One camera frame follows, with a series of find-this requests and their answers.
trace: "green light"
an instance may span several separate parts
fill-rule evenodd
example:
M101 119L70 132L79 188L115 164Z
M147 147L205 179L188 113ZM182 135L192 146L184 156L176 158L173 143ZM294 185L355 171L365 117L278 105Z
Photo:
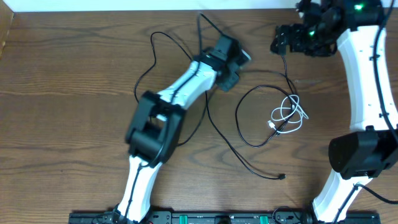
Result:
M362 10L362 8L363 8L363 5L362 5L362 4L358 4L358 5L355 5L355 6L354 6L354 9L355 9L355 10L358 10L358 11Z

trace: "coiled white cable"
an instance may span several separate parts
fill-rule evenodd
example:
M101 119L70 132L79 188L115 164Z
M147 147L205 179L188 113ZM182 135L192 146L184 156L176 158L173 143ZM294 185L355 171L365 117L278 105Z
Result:
M272 113L271 113L271 120L268 121L268 125L270 128L273 128L274 130L276 130L275 128L275 124L272 121L286 121L289 117L293 116L295 113L298 113L300 116L300 119L297 121L288 121L288 123L290 124L299 124L297 128L289 130L289 131L278 131L276 130L279 134L287 134L287 133L292 133L294 131L297 131L301 128L301 126L303 125L303 119L309 119L308 115L304 112L303 108L300 106L300 97L298 95L289 95L290 99L292 100L292 102L294 103L293 106L293 111L284 116L283 115L283 110L290 110L290 107L284 107L284 103L285 100L287 100L287 96L284 98L284 100L282 100L282 103L280 104L280 107L275 108ZM274 118L274 112L279 110L280 111L280 118L276 119Z

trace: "tabletop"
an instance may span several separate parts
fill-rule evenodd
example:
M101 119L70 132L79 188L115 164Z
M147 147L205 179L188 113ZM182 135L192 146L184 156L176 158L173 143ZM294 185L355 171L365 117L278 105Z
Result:
M209 108L231 144L263 174L250 174L207 117L186 145L176 148L157 176L151 204L176 211L273 211L302 208L321 191L331 166L328 144L349 133L350 103L343 61L287 54L287 70L309 120L264 147L242 142L234 120L239 99L256 85L288 90L283 61L270 54L276 25L300 22L292 9L204 11L252 57L229 92L217 90ZM198 54L196 11L18 13L0 60L0 222L67 223L72 211L104 211L123 197L129 172L124 135L136 109L132 94L154 62L149 37L162 31ZM202 22L203 46L218 34ZM387 66L398 97L398 16L387 25ZM160 91L189 66L168 38L154 36L156 67L138 95ZM244 137L258 144L272 130L271 111L284 95L272 89L250 94L238 111ZM188 110L180 139L186 139L205 106L203 96ZM397 199L398 168L385 170L368 186ZM350 210L377 211L395 223L397 207L361 191Z

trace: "robotic arm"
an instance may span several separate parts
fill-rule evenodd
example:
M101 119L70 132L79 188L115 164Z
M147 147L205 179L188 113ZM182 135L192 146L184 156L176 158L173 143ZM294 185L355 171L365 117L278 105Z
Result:
M250 56L240 43L223 34L215 48L194 57L175 83L158 94L143 94L126 136L130 173L117 207L119 221L140 222L146 216L156 175L177 147L185 111L215 83L224 91L234 87L239 80L238 70L248 61ZM163 127L149 118L163 121Z
M377 58L373 57L374 39L385 15L377 0L334 0L321 5L303 0L297 8L304 23L277 27L271 51L285 54L289 45L291 52L329 57L339 50L346 69L352 133L331 141L329 160L333 169L304 218L305 223L338 222L346 218L359 192L348 197L353 185L366 185L398 160L397 144L381 111L373 69L373 60L377 60L384 106L391 124L397 127L398 113L385 58L385 29L378 40Z

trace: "white wall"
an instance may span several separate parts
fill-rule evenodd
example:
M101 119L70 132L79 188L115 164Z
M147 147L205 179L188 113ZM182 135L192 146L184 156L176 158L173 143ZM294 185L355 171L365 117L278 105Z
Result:
M391 0L382 0L385 7ZM4 0L14 12L293 8L299 0Z

